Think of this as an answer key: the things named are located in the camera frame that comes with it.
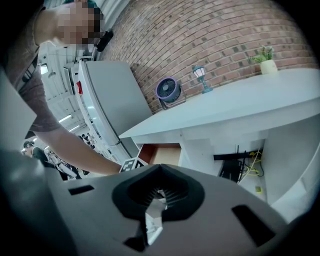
blue fan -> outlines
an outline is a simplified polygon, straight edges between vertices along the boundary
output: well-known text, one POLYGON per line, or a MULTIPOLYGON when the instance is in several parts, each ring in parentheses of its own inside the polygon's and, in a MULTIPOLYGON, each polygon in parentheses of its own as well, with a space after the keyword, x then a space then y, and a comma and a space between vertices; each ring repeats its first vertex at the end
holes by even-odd
POLYGON ((184 94, 182 87, 173 77, 166 77, 162 79, 155 88, 155 94, 160 101, 161 107, 163 110, 172 108, 178 104, 167 106, 166 103, 174 103, 181 95, 181 92, 184 95, 184 103, 186 101, 186 95, 184 94))

small lamp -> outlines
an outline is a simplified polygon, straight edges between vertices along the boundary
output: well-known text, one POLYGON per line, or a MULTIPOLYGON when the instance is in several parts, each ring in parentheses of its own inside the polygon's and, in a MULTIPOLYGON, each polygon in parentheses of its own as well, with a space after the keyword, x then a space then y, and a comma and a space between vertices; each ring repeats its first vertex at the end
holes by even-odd
POLYGON ((205 68, 203 66, 195 66, 192 69, 194 75, 198 78, 198 81, 203 83, 204 90, 202 91, 203 94, 211 92, 213 89, 208 87, 205 81, 205 68))

man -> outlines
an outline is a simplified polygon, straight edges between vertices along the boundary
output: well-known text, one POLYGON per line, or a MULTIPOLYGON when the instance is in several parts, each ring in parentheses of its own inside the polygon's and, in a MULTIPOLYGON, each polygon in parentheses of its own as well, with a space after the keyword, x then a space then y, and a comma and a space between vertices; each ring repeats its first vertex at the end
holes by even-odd
POLYGON ((81 135, 81 137, 82 137, 82 139, 83 139, 84 141, 86 141, 86 142, 88 142, 88 141, 89 141, 88 136, 86 136, 86 135, 82 134, 82 135, 81 135))
POLYGON ((37 115, 27 138, 36 134, 67 163, 90 172, 111 175, 118 173, 121 166, 96 153, 64 129, 53 116, 37 66, 39 46, 43 43, 65 47, 99 40, 101 19, 101 12, 92 1, 77 0, 52 9, 41 5, 7 49, 3 64, 12 86, 37 115))
POLYGON ((33 141, 25 141, 23 143, 23 149, 28 157, 39 159, 44 166, 47 166, 48 158, 45 152, 41 148, 35 146, 33 141))

potted plant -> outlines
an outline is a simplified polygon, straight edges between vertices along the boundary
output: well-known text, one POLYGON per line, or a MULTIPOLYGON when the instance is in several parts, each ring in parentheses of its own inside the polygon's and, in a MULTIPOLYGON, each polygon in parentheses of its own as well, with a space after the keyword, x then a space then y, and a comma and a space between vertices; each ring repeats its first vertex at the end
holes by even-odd
POLYGON ((259 55, 250 59, 260 64, 262 74, 270 74, 278 71, 277 65, 273 60, 274 49, 272 47, 263 46, 259 51, 259 55))

white refrigerator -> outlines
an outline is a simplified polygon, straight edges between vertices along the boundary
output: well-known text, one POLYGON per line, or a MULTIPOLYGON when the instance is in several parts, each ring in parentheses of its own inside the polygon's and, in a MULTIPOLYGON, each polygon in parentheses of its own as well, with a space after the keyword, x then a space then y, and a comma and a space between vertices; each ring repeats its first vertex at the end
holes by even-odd
POLYGON ((139 149, 133 140, 119 139, 119 135, 149 118, 152 112, 129 64, 80 60, 78 80, 84 108, 109 153, 120 164, 136 157, 139 149))

